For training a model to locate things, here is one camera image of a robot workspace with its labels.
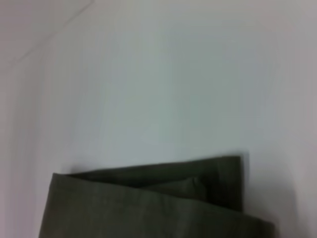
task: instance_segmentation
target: white backdrop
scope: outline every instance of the white backdrop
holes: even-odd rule
[[[0,237],[37,237],[53,172],[238,150],[247,212],[317,236],[316,2],[19,2],[0,2]]]

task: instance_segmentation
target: folded fabric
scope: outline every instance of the folded fabric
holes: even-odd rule
[[[54,174],[40,238],[272,238],[242,195],[239,156]]]

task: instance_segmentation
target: olive green fabric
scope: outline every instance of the olive green fabric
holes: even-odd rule
[[[272,238],[242,213],[238,156],[54,174],[40,238]]]

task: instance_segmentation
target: folded cloth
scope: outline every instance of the folded cloth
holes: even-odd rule
[[[40,238],[272,238],[242,195],[239,156],[53,174]]]

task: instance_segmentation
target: white surface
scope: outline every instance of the white surface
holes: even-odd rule
[[[315,9],[93,3],[1,75],[0,236],[38,235],[53,172],[244,150],[247,211],[316,237]]]

